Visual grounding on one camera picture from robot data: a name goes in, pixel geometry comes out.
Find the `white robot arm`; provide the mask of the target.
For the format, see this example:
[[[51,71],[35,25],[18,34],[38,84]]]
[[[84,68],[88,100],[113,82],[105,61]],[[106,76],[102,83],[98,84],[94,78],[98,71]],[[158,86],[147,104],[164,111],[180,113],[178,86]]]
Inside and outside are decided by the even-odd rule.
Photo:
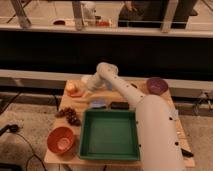
[[[101,62],[86,82],[85,96],[110,83],[135,110],[143,171],[186,171],[176,131],[175,109],[157,95],[145,95],[118,76],[116,65]]]

